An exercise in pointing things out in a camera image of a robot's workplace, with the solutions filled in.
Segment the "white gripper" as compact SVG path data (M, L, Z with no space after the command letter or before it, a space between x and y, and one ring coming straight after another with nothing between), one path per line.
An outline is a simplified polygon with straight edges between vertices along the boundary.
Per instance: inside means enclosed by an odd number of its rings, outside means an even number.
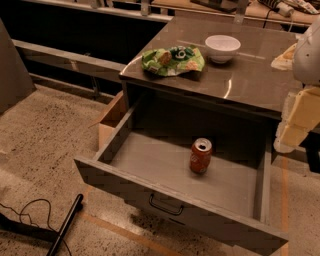
M276 131L274 149L290 153L310 131L320 124L320 17L305 33L271 62L271 67L286 71L293 64L294 78L306 86L288 93Z

